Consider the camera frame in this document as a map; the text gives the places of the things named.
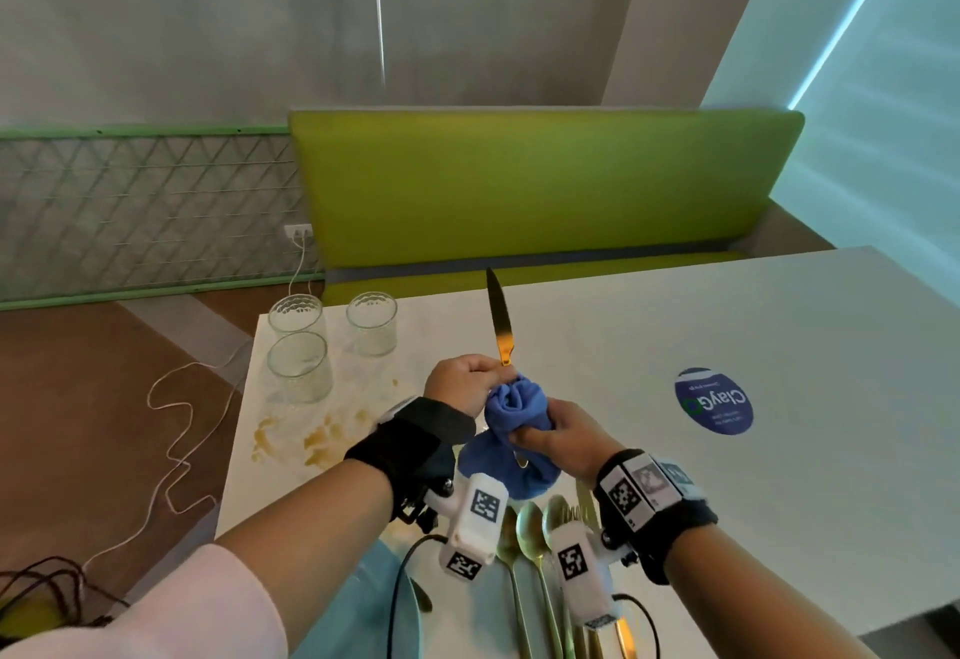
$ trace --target blue cloth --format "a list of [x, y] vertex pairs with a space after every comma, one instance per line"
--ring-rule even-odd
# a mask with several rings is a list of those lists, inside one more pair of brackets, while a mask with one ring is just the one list
[[[513, 383], [497, 386], [486, 399], [486, 425], [460, 452], [458, 468], [465, 477], [477, 472], [489, 475], [507, 486], [514, 500], [529, 500], [543, 495], [557, 482], [560, 468], [543, 454], [515, 447], [508, 435], [519, 427], [552, 430], [546, 415], [544, 389], [520, 376]], [[514, 453], [530, 464], [522, 468]]]

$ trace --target tabletop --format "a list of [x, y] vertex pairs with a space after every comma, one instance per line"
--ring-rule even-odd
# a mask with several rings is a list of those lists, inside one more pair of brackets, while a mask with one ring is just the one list
[[[505, 296], [524, 375], [621, 442], [678, 459], [721, 527], [848, 630], [960, 597], [950, 387], [960, 310], [883, 255], [811, 252], [518, 285]], [[290, 406], [266, 372], [275, 337], [260, 318], [218, 535], [335, 464], [380, 413], [421, 391], [438, 360], [497, 354], [483, 290], [399, 301], [398, 345], [380, 358], [353, 352], [344, 307], [324, 319], [333, 391]], [[566, 476], [553, 492], [576, 504]], [[383, 539], [401, 552], [418, 535], [394, 521]], [[436, 561], [425, 547], [410, 564], [438, 607], [424, 617], [425, 655], [516, 656], [506, 571], [467, 586]], [[653, 614], [665, 656], [714, 656], [669, 588], [639, 568], [612, 570]], [[524, 579], [528, 614], [534, 576]], [[649, 633], [638, 616], [630, 623], [643, 656]]]

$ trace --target pink sleeve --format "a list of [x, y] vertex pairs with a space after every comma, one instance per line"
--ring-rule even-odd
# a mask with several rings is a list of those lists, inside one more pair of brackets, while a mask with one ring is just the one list
[[229, 550], [204, 545], [105, 628], [20, 641], [3, 659], [285, 659], [280, 614]]

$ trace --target light blue plate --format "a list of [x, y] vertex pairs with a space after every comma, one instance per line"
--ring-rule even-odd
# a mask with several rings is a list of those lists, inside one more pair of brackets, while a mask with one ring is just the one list
[[[379, 540], [310, 629], [293, 659], [383, 659], [400, 559]], [[421, 659], [420, 611], [410, 581], [400, 583], [393, 626], [393, 656]]]

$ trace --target chain-link fence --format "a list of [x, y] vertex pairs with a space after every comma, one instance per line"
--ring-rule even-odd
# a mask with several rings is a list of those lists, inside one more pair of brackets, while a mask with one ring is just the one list
[[291, 275], [308, 221], [289, 135], [0, 140], [0, 303]]

